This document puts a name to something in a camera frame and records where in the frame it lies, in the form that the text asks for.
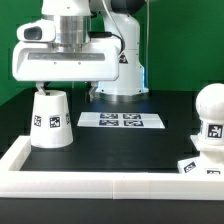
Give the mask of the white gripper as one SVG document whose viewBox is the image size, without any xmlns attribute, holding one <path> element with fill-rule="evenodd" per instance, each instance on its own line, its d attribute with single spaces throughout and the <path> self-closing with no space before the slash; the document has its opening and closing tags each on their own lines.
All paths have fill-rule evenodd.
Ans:
<svg viewBox="0 0 224 224">
<path fill-rule="evenodd" d="M 41 95 L 49 95 L 48 82 L 112 81 L 118 77 L 119 50 L 114 38 L 93 38 L 80 52 L 57 51 L 52 21 L 38 20 L 17 29 L 19 42 L 13 50 L 12 74 L 18 81 L 34 81 Z M 93 101 L 98 82 L 90 82 Z"/>
</svg>

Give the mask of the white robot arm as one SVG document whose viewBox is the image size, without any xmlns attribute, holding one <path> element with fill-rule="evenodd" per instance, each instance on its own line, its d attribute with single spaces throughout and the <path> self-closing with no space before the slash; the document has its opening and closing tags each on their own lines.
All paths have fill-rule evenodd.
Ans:
<svg viewBox="0 0 224 224">
<path fill-rule="evenodd" d="M 132 101 L 148 92 L 139 62 L 140 25 L 149 0 L 43 0 L 42 18 L 17 29 L 12 74 L 33 81 L 89 82 L 90 95 Z"/>
</svg>

